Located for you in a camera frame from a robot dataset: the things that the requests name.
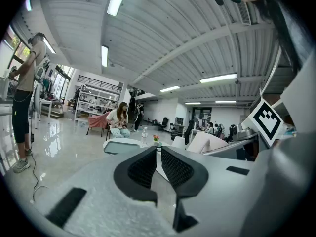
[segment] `air vent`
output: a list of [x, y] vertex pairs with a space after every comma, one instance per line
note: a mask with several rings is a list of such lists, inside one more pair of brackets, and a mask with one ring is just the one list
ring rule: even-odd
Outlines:
[[238, 3], [238, 11], [241, 17], [241, 21], [245, 25], [251, 26], [251, 20], [249, 15], [249, 10], [245, 2]]

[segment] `glossy floor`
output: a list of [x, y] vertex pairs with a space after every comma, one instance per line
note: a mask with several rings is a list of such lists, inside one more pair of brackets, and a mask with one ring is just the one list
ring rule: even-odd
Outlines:
[[[10, 130], [9, 118], [10, 116], [1, 117], [0, 153], [2, 159], [0, 160], [0, 171], [14, 196], [25, 202], [32, 202], [33, 187], [36, 184], [36, 178], [33, 175], [35, 162], [32, 157], [28, 157], [31, 167], [19, 174], [13, 172], [12, 167], [18, 161], [18, 151], [14, 136], [11, 136], [13, 131]], [[140, 129], [146, 126], [147, 122], [144, 123]], [[156, 127], [150, 125], [148, 128], [148, 145], [153, 142], [154, 134], [157, 134], [161, 141], [172, 144], [170, 134], [157, 131]], [[34, 133], [32, 151], [36, 161], [35, 174], [39, 179], [39, 186], [58, 186], [90, 162], [110, 157], [103, 152], [106, 131], [103, 137], [98, 128], [89, 131], [89, 134], [86, 135], [87, 126], [82, 123], [74, 125], [70, 118], [52, 118], [48, 124], [48, 117], [42, 116], [38, 129], [34, 128], [33, 123], [32, 131]], [[131, 132], [131, 138], [140, 140], [141, 134], [142, 131]], [[46, 192], [46, 189], [41, 187], [36, 191], [35, 201], [37, 197]], [[173, 209], [170, 206], [175, 202], [175, 194], [171, 185], [155, 172], [152, 190], [158, 193], [159, 199], [162, 199], [159, 203], [160, 211], [172, 223]]]

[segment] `sneaker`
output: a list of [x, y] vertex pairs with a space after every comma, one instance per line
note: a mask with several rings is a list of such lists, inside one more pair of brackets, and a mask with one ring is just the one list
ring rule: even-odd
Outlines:
[[32, 156], [32, 150], [29, 148], [28, 150], [25, 150], [25, 156]]
[[13, 172], [14, 173], [21, 173], [24, 169], [27, 169], [30, 167], [30, 164], [28, 160], [26, 159], [25, 161], [19, 160], [17, 164], [13, 167]]

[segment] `long hair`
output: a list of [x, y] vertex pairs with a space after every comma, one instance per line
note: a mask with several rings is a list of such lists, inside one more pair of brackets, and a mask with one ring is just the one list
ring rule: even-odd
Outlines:
[[123, 111], [123, 107], [126, 106], [127, 107], [127, 103], [125, 102], [121, 102], [119, 104], [119, 107], [118, 107], [118, 112], [117, 112], [117, 117], [118, 117], [118, 120], [119, 121], [122, 121], [122, 114], [123, 114], [123, 117], [124, 119], [127, 119], [127, 110], [126, 111]]
[[278, 0], [259, 0], [252, 3], [257, 7], [263, 20], [271, 20], [274, 23], [284, 57], [291, 64], [293, 72], [296, 74], [301, 65]]

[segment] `ceiling panel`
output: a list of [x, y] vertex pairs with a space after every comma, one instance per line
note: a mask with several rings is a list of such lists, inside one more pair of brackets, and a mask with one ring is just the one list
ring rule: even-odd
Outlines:
[[[122, 80], [132, 83], [173, 52], [138, 82], [152, 83], [155, 92], [174, 85], [200, 84], [201, 78], [228, 73], [238, 73], [239, 78], [266, 77], [277, 56], [277, 37], [271, 26], [262, 24], [265, 29], [260, 30], [239, 26], [244, 30], [238, 33], [226, 27], [241, 23], [238, 6], [230, 0], [224, 0], [222, 7], [214, 0], [123, 0], [116, 17], [106, 13], [109, 0], [45, 0], [45, 6], [40, 0], [31, 1], [32, 13], [22, 10], [23, 19], [16, 20], [28, 26], [24, 26], [25, 36], [44, 31], [57, 52], [53, 59], [80, 64], [80, 69], [117, 77], [121, 73]], [[225, 34], [192, 44], [213, 30]], [[109, 47], [106, 69], [101, 67], [103, 44]], [[188, 44], [192, 44], [190, 48], [183, 48]], [[284, 86], [278, 79], [291, 78], [279, 75], [272, 81], [274, 89]], [[177, 96], [255, 96], [261, 82], [253, 80], [239, 82], [239, 86], [231, 83], [184, 90]]]

